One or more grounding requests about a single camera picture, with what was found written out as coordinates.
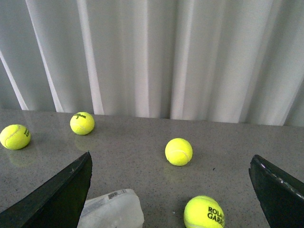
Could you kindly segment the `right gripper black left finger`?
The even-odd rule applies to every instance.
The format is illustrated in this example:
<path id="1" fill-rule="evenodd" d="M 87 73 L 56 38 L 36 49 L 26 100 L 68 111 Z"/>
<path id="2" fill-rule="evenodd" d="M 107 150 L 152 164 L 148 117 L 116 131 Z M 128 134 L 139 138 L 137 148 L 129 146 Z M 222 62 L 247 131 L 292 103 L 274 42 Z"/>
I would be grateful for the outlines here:
<path id="1" fill-rule="evenodd" d="M 2 228 L 75 228 L 92 177 L 89 152 L 0 214 Z"/>

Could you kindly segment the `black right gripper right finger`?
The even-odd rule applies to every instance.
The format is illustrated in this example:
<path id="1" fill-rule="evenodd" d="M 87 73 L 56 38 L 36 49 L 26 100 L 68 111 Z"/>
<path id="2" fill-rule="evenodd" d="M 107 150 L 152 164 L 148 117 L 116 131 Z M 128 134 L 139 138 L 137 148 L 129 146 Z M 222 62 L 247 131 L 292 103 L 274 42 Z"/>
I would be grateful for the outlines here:
<path id="1" fill-rule="evenodd" d="M 257 154 L 248 172 L 269 226 L 302 228 L 304 183 Z"/>

